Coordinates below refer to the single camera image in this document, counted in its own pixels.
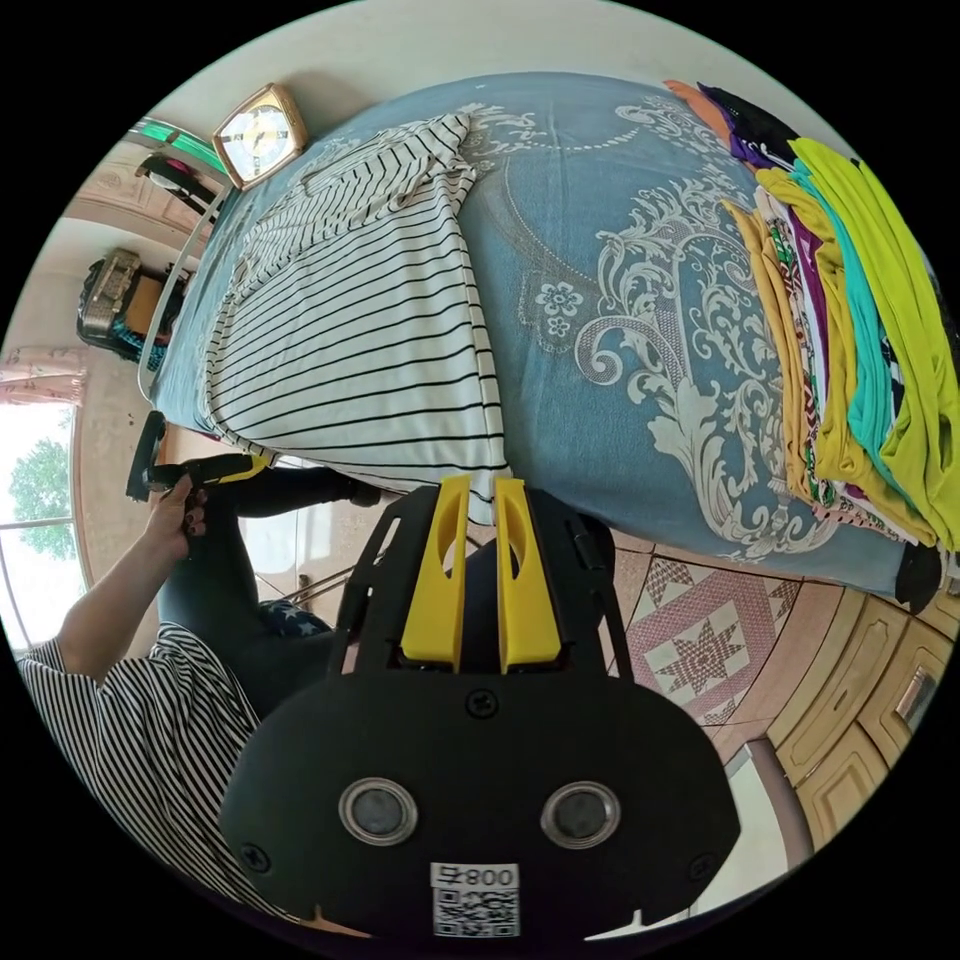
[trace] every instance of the blue bedspread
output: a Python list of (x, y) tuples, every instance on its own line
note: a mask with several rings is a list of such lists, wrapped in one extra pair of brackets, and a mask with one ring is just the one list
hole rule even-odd
[(154, 401), (199, 420), (207, 332), (246, 230), (299, 168), (384, 127), (469, 110), (460, 222), (517, 476), (634, 535), (891, 594), (902, 546), (823, 523), (784, 482), (782, 382), (740, 235), (755, 181), (665, 89), (572, 74), (473, 78), (381, 104), (234, 196)]

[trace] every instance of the curtain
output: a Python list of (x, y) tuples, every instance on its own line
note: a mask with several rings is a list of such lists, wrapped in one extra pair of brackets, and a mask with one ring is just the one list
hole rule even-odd
[(83, 347), (17, 347), (0, 358), (0, 403), (83, 402)]

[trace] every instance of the black leggings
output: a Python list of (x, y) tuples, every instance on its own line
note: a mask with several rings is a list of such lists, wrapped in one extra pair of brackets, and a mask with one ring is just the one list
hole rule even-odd
[[(160, 619), (206, 643), (233, 672), (261, 719), (326, 675), (330, 634), (279, 637), (261, 620), (256, 577), (238, 520), (275, 517), (347, 499), (354, 491), (352, 481), (323, 467), (277, 467), (209, 488), (206, 534), (191, 540), (190, 556), (160, 591)], [(613, 537), (603, 524), (584, 520), (612, 576)], [(461, 669), (499, 670), (497, 634), (497, 553), (491, 541), (467, 558)]]

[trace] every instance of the woman's arm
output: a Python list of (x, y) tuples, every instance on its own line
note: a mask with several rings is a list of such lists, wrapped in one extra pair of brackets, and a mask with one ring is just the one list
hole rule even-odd
[[(139, 540), (113, 569), (64, 618), (57, 646), (67, 673), (79, 673), (102, 683), (110, 668), (130, 649), (150, 604), (174, 566), (189, 552), (183, 532), (192, 483), (185, 477), (154, 508)], [(190, 505), (187, 521), (203, 533), (203, 510)]]

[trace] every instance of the qr code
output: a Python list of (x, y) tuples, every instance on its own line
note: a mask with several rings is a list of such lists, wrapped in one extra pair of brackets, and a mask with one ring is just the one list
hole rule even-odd
[(438, 937), (518, 937), (520, 891), (434, 889), (433, 924)]

